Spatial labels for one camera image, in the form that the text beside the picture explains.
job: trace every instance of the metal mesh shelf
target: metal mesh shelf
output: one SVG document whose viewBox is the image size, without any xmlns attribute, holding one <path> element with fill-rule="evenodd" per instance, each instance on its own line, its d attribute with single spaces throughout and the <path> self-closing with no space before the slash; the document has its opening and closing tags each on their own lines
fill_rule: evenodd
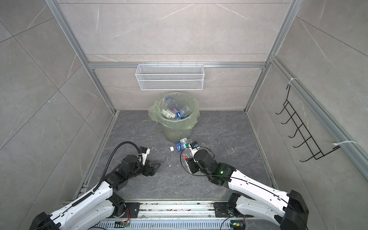
<svg viewBox="0 0 368 230">
<path fill-rule="evenodd" d="M 201 64 L 140 64 L 137 77 L 141 90 L 203 89 L 204 67 Z"/>
</svg>

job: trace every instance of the translucent plastic bag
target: translucent plastic bag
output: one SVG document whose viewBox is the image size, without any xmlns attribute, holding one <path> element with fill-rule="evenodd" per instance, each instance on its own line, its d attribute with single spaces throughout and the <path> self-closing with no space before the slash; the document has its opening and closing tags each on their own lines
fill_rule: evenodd
<svg viewBox="0 0 368 230">
<path fill-rule="evenodd" d="M 165 97 L 170 96 L 181 106 L 189 105 L 193 112 L 182 120 L 168 120 L 161 115 L 162 108 L 166 105 Z M 172 143 L 179 142 L 183 138 L 190 138 L 192 129 L 199 118 L 199 106 L 197 100 L 185 93 L 169 93 L 160 97 L 153 106 L 148 109 L 150 118 L 162 125 L 162 131 L 166 139 Z"/>
</svg>

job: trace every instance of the white zip tie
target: white zip tie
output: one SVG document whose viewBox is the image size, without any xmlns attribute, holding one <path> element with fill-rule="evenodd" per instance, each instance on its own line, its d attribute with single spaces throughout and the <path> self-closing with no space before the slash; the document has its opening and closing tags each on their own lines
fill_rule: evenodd
<svg viewBox="0 0 368 230">
<path fill-rule="evenodd" d="M 291 82 L 292 80 L 294 80 L 294 79 L 297 79 L 297 78 L 291 78 L 291 79 L 290 79 L 290 81 L 289 81 L 289 83 L 288 83 L 288 85 L 290 85 L 290 82 Z"/>
<path fill-rule="evenodd" d="M 340 145 L 340 144 L 343 144 L 343 143 L 348 143 L 348 142 L 352 142 L 352 143 L 358 143 L 358 142 L 356 142 L 356 141 L 342 141 L 342 142 L 339 142 L 339 143 L 332 143 L 333 145 L 335 145 L 335 146 L 338 146 L 338 145 Z"/>
</svg>

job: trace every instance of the white bottle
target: white bottle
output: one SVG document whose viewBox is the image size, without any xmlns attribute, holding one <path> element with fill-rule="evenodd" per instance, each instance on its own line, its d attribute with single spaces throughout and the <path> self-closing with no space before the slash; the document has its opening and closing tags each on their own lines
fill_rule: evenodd
<svg viewBox="0 0 368 230">
<path fill-rule="evenodd" d="M 176 117 L 176 114 L 173 113 L 170 109 L 168 109 L 167 107 L 163 108 L 161 110 L 162 115 L 167 118 L 167 119 L 173 119 Z"/>
</svg>

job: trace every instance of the side wall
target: side wall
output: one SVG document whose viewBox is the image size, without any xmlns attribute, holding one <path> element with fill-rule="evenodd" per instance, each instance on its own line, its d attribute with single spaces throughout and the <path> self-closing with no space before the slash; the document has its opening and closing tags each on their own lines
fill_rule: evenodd
<svg viewBox="0 0 368 230">
<path fill-rule="evenodd" d="M 304 1 L 277 55 L 366 152 L 367 7 L 366 1 Z M 289 137 L 296 131 L 292 121 L 281 124 L 290 118 L 287 112 L 276 114 L 287 84 L 272 67 L 249 112 L 276 184 L 306 199 L 309 229 L 366 229 L 368 182 L 347 155 L 338 149 L 300 162 L 312 155 L 306 144 L 293 147 L 303 140 L 299 132 Z M 334 139 L 293 89 L 288 99 L 322 152 L 331 151 Z"/>
<path fill-rule="evenodd" d="M 289 0 L 58 0 L 89 61 L 265 61 Z M 260 69 L 210 69 L 200 109 L 242 110 Z M 97 69 L 116 109 L 148 109 L 134 69 Z"/>
<path fill-rule="evenodd" d="M 73 198 L 111 113 L 43 0 L 0 3 L 0 229 Z"/>
</svg>

